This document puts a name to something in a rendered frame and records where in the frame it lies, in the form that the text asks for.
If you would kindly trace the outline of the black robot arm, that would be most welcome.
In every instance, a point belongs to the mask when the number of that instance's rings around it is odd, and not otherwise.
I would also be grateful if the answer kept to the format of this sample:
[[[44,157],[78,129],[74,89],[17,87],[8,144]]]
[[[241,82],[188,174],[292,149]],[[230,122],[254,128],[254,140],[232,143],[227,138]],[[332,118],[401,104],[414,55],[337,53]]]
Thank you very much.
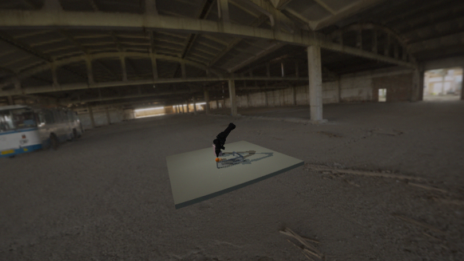
[[[229,126],[216,137],[216,139],[213,141],[213,143],[214,144],[221,144],[219,148],[225,150],[225,147],[223,145],[225,144],[226,137],[229,135],[229,133],[233,129],[235,129],[235,125],[233,123],[230,123]]]

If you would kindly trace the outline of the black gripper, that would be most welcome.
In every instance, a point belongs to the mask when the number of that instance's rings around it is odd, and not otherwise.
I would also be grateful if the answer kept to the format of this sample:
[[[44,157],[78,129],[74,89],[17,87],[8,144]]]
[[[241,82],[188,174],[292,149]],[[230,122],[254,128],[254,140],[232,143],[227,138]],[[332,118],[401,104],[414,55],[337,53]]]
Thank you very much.
[[[215,145],[215,153],[216,153],[216,156],[217,156],[217,157],[219,156],[219,153],[221,152],[221,150],[220,150],[220,148],[219,148],[220,145],[221,145],[221,144],[216,144],[216,145]]]

